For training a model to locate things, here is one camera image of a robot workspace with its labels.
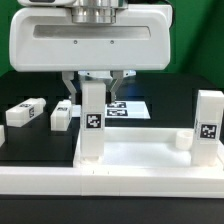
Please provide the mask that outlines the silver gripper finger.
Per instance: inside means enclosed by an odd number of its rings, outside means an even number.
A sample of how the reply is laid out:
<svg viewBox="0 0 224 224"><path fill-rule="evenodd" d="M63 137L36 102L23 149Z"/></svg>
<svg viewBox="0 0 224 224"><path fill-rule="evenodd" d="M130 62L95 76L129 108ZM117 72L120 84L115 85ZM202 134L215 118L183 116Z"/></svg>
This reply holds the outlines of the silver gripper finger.
<svg viewBox="0 0 224 224"><path fill-rule="evenodd" d="M74 73L72 71L63 71L62 72L62 80L70 92L71 95L71 103L76 103L76 88L74 87L72 81L74 80Z"/></svg>
<svg viewBox="0 0 224 224"><path fill-rule="evenodd" d="M109 92L109 102L112 103L116 99L116 91L119 89L120 85L125 78L125 72L121 71L111 71L110 76L112 77L112 82L108 87Z"/></svg>

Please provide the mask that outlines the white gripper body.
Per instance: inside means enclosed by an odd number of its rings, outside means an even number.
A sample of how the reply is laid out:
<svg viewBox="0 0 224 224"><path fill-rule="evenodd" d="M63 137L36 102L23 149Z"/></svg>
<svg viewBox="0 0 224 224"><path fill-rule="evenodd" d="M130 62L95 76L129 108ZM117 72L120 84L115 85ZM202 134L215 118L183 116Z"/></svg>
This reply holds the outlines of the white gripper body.
<svg viewBox="0 0 224 224"><path fill-rule="evenodd" d="M162 70L170 62L169 5L131 5L113 24L75 23L72 10L26 7L10 27L17 71Z"/></svg>

